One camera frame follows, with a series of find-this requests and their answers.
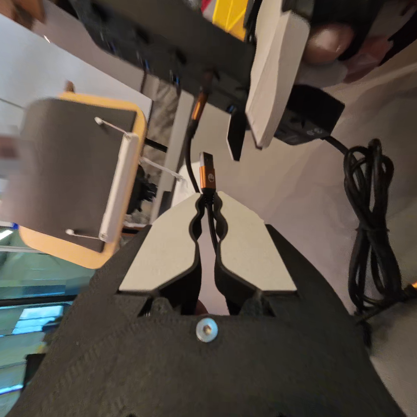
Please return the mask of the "person's right hand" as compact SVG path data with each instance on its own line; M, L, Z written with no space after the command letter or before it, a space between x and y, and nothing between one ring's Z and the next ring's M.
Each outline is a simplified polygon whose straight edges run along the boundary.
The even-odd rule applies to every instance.
M358 81L379 66L393 47L388 38L372 36L364 41L356 55L340 60L353 39L353 30L343 24L333 23L312 29L296 82L322 89Z

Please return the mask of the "tablet in orange case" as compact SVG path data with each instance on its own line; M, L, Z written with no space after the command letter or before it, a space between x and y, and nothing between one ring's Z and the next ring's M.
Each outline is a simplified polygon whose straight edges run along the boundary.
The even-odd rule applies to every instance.
M18 137L17 168L1 196L1 221L18 225L30 248L89 269L102 267L118 239L98 239L122 133L142 138L147 120L132 102L71 92L33 101Z

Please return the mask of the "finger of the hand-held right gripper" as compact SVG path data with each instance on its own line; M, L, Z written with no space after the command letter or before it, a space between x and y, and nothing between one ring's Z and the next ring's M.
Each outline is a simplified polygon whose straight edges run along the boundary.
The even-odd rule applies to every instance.
M228 125L227 146L234 161L241 158L245 134L246 115L242 111L233 110Z
M310 24L283 1L261 2L245 114L258 149L267 148L284 114L300 66Z

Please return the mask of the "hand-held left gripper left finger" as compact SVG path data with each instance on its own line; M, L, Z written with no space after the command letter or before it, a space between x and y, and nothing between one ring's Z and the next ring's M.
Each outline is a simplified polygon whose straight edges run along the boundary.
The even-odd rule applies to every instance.
M202 194L195 193L154 221L125 274L119 292L199 291L198 238Z

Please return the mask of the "yellow plastic bin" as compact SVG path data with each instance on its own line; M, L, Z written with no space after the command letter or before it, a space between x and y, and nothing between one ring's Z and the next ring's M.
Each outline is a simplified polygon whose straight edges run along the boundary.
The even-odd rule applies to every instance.
M226 33L244 41L247 29L244 26L248 0L202 0L203 16Z

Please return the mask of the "black usb hub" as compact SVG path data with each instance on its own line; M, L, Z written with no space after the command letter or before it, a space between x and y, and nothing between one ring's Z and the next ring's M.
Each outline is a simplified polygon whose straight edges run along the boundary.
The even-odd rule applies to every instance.
M184 1L71 1L71 5L106 52L131 63L138 58L143 67L147 60L160 78L191 94L207 88L208 103L230 117L233 110L245 113L256 38L235 38ZM330 137L344 104L320 88L298 84L296 78L274 138L298 145Z

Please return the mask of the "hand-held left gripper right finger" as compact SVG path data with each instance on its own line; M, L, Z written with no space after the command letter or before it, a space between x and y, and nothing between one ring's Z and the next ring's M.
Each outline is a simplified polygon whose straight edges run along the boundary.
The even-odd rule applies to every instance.
M218 289L296 292L296 285L262 218L223 191L215 199Z

